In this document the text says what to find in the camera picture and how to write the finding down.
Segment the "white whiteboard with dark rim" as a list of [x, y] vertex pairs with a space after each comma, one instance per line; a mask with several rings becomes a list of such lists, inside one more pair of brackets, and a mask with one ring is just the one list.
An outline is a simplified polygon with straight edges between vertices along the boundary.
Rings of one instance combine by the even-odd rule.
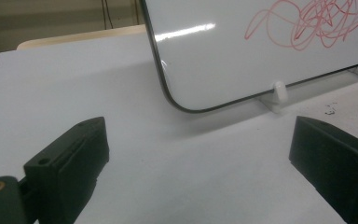
[[203, 113], [358, 65], [358, 0], [140, 0], [161, 84]]

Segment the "wooden table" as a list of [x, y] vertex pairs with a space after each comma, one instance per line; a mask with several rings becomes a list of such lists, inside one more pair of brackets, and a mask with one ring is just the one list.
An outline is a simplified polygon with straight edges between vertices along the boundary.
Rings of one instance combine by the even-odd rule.
[[110, 36], [135, 35], [145, 32], [146, 32], [146, 28], [144, 24], [134, 25], [128, 27], [120, 27], [116, 29], [74, 34], [74, 35], [61, 35], [61, 36], [28, 40], [23, 43], [20, 43], [17, 46], [17, 49], [32, 49], [32, 48], [57, 45], [57, 44], [68, 43], [68, 42], [84, 41], [84, 40], [104, 38]]

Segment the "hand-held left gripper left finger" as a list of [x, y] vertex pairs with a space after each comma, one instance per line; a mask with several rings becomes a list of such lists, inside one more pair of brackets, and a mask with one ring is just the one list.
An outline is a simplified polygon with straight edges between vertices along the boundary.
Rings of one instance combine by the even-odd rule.
[[24, 164], [28, 187], [37, 192], [40, 224], [74, 224], [109, 162], [105, 120], [84, 120]]

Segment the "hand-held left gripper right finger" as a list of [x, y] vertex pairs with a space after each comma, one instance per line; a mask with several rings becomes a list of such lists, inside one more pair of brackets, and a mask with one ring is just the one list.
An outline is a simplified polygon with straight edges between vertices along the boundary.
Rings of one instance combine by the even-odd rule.
[[347, 224], [358, 224], [357, 137], [298, 116], [289, 160]]

